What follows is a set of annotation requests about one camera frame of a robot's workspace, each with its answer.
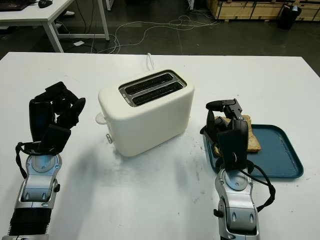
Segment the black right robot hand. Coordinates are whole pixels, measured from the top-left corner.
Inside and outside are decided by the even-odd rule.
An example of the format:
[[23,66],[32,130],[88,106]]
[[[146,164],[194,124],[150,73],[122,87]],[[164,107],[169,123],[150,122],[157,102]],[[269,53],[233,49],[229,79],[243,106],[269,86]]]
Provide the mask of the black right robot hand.
[[205,107],[208,110],[206,125],[200,134],[218,146],[225,163],[245,161],[249,127],[237,99],[211,101]]

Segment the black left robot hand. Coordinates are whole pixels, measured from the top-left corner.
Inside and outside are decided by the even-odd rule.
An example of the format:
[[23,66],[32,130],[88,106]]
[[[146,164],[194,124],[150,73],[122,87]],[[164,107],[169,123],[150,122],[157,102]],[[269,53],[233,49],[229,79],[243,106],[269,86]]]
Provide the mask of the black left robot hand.
[[34,151],[45,155],[62,152],[85,103],[84,97],[78,98],[61,81],[31,99],[29,124]]

